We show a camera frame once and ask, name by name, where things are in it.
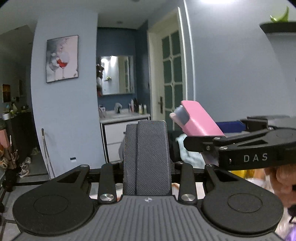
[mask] wine glass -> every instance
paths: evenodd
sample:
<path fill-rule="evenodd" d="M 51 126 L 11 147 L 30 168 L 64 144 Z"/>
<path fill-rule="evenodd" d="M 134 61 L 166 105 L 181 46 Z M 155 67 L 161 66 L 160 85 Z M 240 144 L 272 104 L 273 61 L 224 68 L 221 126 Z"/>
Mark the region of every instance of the wine glass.
<path fill-rule="evenodd" d="M 63 77 L 62 79 L 64 79 L 64 68 L 67 66 L 67 64 L 69 63 L 69 53 L 66 51 L 62 51 L 58 54 L 57 57 L 57 64 L 62 68 L 63 70 Z"/>
<path fill-rule="evenodd" d="M 55 73 L 56 73 L 56 70 L 59 68 L 59 65 L 57 64 L 57 54 L 56 53 L 51 54 L 48 66 L 54 72 L 54 80 L 56 81 Z"/>

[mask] white countertop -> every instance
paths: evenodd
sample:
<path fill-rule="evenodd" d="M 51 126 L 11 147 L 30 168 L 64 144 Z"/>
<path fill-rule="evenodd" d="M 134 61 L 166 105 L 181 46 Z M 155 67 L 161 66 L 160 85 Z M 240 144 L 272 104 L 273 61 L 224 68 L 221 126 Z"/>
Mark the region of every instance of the white countertop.
<path fill-rule="evenodd" d="M 105 118 L 100 117 L 101 124 L 110 124 L 115 122 L 122 122 L 122 121 L 133 121 L 133 120 L 140 120 L 140 119 L 147 119 L 150 117 L 150 114 L 141 115 L 135 112 L 128 112 L 128 109 L 122 109 L 120 114 L 116 114 L 115 111 L 106 111 Z"/>

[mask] electrical outlet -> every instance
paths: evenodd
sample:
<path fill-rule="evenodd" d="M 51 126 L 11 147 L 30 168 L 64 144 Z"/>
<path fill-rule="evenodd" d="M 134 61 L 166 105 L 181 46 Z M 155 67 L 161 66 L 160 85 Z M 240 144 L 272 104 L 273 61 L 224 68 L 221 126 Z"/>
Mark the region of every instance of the electrical outlet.
<path fill-rule="evenodd" d="M 77 162 L 76 157 L 70 157 L 70 161 L 71 161 L 72 163 Z"/>

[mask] black shelf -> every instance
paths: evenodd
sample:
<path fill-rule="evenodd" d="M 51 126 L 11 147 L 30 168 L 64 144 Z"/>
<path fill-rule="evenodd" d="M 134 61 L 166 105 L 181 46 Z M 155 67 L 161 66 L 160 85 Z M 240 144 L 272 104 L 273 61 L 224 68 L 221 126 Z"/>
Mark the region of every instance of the black shelf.
<path fill-rule="evenodd" d="M 266 34 L 272 33 L 296 33 L 296 22 L 287 23 L 262 23 L 260 28 Z"/>

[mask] drawer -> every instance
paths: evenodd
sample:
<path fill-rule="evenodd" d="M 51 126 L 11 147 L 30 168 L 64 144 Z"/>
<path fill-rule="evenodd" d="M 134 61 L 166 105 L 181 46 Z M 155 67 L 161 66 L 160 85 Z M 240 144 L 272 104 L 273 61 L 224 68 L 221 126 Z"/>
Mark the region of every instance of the drawer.
<path fill-rule="evenodd" d="M 107 146 L 109 162 L 120 160 L 119 154 L 118 154 L 118 150 L 119 150 L 120 145 L 121 145 L 121 143 L 112 144 L 112 145 Z"/>
<path fill-rule="evenodd" d="M 121 122 L 117 124 L 105 125 L 106 142 L 107 144 L 119 143 L 124 139 L 126 125 L 137 124 L 139 120 Z"/>

